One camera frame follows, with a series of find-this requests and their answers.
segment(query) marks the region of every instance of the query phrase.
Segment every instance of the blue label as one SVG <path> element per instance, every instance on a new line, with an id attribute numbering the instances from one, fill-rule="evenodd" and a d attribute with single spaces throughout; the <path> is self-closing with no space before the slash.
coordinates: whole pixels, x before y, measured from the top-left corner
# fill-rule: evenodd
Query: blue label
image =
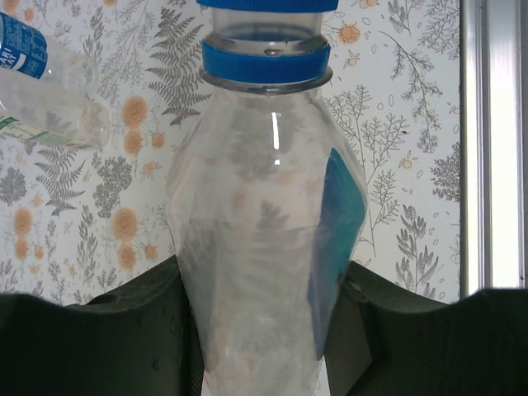
<path id="1" fill-rule="evenodd" d="M 47 44 L 35 28 L 0 12 L 0 67 L 12 68 L 34 78 L 41 78 L 48 63 Z"/>
<path id="2" fill-rule="evenodd" d="M 361 188 L 333 148 L 324 178 L 321 218 L 314 236 L 312 273 L 308 284 L 318 359 L 323 357 L 333 305 L 341 286 L 340 278 L 348 268 L 365 217 L 366 204 Z"/>

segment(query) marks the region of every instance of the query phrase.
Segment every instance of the floral wallpaper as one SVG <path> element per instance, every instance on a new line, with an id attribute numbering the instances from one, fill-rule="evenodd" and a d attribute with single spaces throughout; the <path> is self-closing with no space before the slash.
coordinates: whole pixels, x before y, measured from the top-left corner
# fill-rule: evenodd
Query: floral wallpaper
<path id="1" fill-rule="evenodd" d="M 163 187 L 210 94 L 197 73 L 208 10 L 194 0 L 0 1 L 97 62 L 97 100 L 112 116 L 111 141 L 95 153 L 0 138 L 0 292 L 86 303 L 173 253 Z M 368 181 L 355 259 L 446 303 L 459 297 L 459 9 L 341 0 L 323 23 L 335 72 L 324 94 Z M 316 395 L 329 395 L 324 370 Z"/>

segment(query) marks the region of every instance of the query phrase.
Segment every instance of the metal frame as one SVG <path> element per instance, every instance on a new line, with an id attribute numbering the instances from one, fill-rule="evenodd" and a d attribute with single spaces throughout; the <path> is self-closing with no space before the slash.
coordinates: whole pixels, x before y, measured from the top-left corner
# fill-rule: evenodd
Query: metal frame
<path id="1" fill-rule="evenodd" d="M 461 297 L 524 286 L 522 2 L 462 0 Z"/>

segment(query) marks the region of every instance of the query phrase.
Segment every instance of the plastic bottle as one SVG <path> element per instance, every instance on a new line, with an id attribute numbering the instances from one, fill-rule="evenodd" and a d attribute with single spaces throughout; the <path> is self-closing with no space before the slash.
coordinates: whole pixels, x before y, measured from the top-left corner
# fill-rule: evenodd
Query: plastic bottle
<path id="1" fill-rule="evenodd" d="M 108 111 L 98 103 L 7 68 L 0 82 L 0 134 L 71 149 L 108 142 Z"/>
<path id="2" fill-rule="evenodd" d="M 214 396 L 312 396 L 365 222 L 365 180 L 320 93 L 336 0 L 212 7 L 214 95 L 175 154 L 167 214 Z"/>
<path id="3" fill-rule="evenodd" d="M 37 29 L 0 12 L 0 67 L 54 83 L 82 96 L 95 93 L 97 66 Z"/>

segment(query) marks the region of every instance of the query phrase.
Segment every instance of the blue bottle cap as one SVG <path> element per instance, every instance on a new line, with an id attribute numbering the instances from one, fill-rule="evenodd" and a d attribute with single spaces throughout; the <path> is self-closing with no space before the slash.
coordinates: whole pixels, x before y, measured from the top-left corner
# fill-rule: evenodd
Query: blue bottle cap
<path id="1" fill-rule="evenodd" d="M 204 69 L 213 76 L 241 83 L 288 84 L 323 76 L 330 45 L 302 55 L 258 56 L 234 54 L 202 42 Z"/>
<path id="2" fill-rule="evenodd" d="M 337 9 L 339 0 L 196 0 L 212 8 L 253 12 L 328 12 Z"/>

